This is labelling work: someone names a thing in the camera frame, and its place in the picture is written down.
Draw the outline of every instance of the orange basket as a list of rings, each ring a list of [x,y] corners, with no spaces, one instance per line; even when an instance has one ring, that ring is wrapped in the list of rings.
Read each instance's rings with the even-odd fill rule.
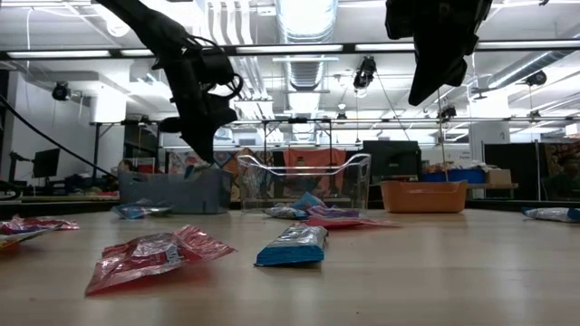
[[[459,213],[468,183],[385,181],[381,191],[384,209],[391,213]]]

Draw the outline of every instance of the clear plastic bin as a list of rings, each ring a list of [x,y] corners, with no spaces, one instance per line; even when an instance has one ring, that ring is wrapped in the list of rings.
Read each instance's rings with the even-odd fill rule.
[[[237,170],[244,213],[259,213],[278,203],[293,203],[309,192],[328,206],[366,214],[370,154],[356,154],[339,167],[269,167],[244,155],[237,158]]]

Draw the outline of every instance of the snack package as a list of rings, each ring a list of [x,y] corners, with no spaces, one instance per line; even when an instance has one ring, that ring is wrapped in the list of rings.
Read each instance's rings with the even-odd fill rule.
[[[527,208],[522,209],[525,216],[545,221],[580,223],[580,210],[575,208]]]
[[[60,225],[60,227],[56,229],[58,231],[80,229],[75,221],[69,222],[54,217],[22,218],[20,216],[13,216],[10,222],[2,222],[0,225],[0,233],[4,235],[15,235],[44,229],[53,229],[58,225]]]
[[[145,216],[163,216],[171,211],[167,203],[153,204],[148,199],[142,199],[137,203],[115,206],[111,210],[121,219],[140,219]]]
[[[323,216],[323,217],[358,217],[359,212],[355,210],[346,210],[333,206],[331,208],[325,206],[314,206],[308,208],[308,213],[311,216]]]
[[[302,196],[302,198],[298,199],[298,201],[294,202],[293,204],[290,204],[289,206],[294,208],[294,209],[299,209],[302,211],[307,211],[309,208],[314,207],[314,206],[322,206],[322,207],[326,208],[326,205],[324,204],[324,202],[322,200],[320,200],[318,197],[310,194],[309,192],[306,192]]]
[[[292,225],[257,255],[256,266],[322,262],[327,236],[320,226]]]
[[[369,225],[378,227],[400,227],[391,221],[371,220],[367,218],[351,218],[351,217],[324,217],[324,216],[310,216],[304,222],[309,226],[322,226],[327,230],[353,228],[356,226]]]
[[[175,233],[141,236],[102,251],[85,295],[143,276],[166,273],[184,264],[215,260],[235,251],[191,225]]]
[[[26,240],[34,239],[37,236],[57,230],[61,226],[62,225],[55,225],[51,228],[45,228],[36,231],[16,230],[17,233],[11,233],[12,231],[8,231],[9,233],[6,233],[6,229],[2,229],[0,230],[0,250],[7,249],[12,245],[19,244]]]
[[[308,214],[304,211],[299,209],[295,209],[284,204],[277,204],[272,208],[268,208],[264,211],[269,216],[275,218],[284,218],[284,219],[306,219],[308,218]]]

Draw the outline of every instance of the cardboard box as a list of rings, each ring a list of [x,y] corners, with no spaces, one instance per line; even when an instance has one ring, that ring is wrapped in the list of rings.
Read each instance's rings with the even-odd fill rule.
[[[508,169],[490,170],[486,175],[486,183],[492,185],[511,185],[511,171]]]

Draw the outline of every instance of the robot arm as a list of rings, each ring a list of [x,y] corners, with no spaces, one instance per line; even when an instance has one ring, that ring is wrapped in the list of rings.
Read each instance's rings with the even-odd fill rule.
[[[167,76],[179,117],[162,121],[160,130],[180,132],[201,158],[212,162],[214,134],[237,120],[229,100],[243,87],[227,56],[214,43],[210,48],[202,46],[198,40],[211,41],[189,34],[181,24],[139,0],[97,1],[135,32],[157,57],[153,69],[163,69]],[[209,94],[217,84],[228,85],[232,93],[227,97]]]

